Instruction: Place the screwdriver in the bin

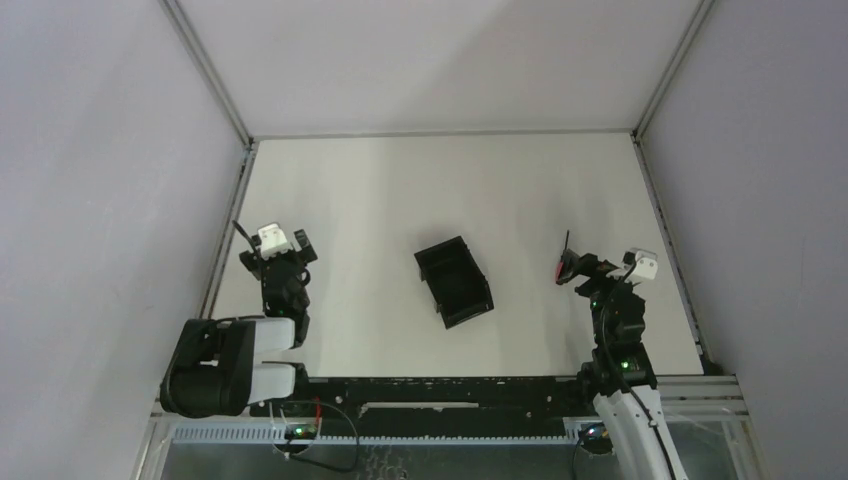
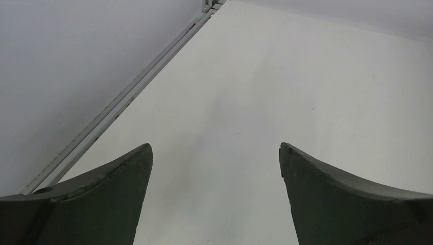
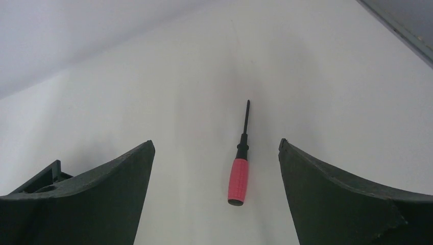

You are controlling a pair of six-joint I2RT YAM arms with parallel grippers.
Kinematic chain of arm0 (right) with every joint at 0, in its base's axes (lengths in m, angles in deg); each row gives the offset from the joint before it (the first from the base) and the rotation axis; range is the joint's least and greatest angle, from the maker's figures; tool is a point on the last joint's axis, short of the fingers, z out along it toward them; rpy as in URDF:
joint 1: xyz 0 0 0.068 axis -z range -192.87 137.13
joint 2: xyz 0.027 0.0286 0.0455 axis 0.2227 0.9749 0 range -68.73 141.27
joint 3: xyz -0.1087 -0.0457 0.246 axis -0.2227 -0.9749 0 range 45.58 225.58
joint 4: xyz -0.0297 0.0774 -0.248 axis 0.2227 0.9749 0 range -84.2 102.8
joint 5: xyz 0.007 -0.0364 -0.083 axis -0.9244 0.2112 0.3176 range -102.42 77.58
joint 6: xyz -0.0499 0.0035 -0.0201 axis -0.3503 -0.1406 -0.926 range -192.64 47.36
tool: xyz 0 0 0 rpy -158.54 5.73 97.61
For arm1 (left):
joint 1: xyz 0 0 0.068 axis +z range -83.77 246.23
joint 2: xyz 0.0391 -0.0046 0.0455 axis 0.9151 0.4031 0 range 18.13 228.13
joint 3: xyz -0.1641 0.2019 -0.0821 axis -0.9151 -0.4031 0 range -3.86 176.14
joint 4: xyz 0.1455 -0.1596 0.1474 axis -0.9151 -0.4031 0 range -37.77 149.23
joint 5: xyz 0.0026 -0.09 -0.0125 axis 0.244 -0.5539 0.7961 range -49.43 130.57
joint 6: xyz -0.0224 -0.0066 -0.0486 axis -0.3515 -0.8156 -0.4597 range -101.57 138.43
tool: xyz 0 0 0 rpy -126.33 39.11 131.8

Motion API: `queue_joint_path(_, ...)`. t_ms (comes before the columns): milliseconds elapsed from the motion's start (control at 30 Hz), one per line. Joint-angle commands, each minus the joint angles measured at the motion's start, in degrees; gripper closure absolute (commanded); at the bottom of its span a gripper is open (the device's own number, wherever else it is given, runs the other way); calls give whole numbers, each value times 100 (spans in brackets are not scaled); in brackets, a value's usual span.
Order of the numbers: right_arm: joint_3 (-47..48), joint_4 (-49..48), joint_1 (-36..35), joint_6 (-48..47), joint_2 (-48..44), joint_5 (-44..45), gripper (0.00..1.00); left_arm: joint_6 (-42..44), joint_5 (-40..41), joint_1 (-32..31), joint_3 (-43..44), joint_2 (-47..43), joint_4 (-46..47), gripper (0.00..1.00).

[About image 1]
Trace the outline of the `red black screwdriver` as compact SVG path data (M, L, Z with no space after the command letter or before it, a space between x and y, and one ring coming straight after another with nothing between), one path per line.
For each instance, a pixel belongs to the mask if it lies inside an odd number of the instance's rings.
M566 231L566 237L564 240L563 249L561 255L559 257L559 262L555 271L555 283L557 285L563 285L567 279L567 265L569 264L569 240L570 240L570 231Z

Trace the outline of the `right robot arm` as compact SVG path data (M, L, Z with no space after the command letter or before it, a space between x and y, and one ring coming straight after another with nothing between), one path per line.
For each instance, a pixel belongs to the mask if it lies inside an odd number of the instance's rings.
M580 431L578 445L603 446L627 479L686 479L688 473L663 411L658 381L643 343L646 302L635 288L656 278L657 256L626 251L620 263L564 248L556 282L582 282L575 293L588 299L594 348L578 380L598 415Z

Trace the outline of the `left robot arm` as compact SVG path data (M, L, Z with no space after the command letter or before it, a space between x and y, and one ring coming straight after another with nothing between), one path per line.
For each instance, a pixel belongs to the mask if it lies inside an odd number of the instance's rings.
M317 254L304 230L286 236L260 227L239 255L258 280L259 314L185 322L160 384L159 403L184 418L238 416L247 407L294 393L298 367L261 355L300 348L308 335L308 270Z

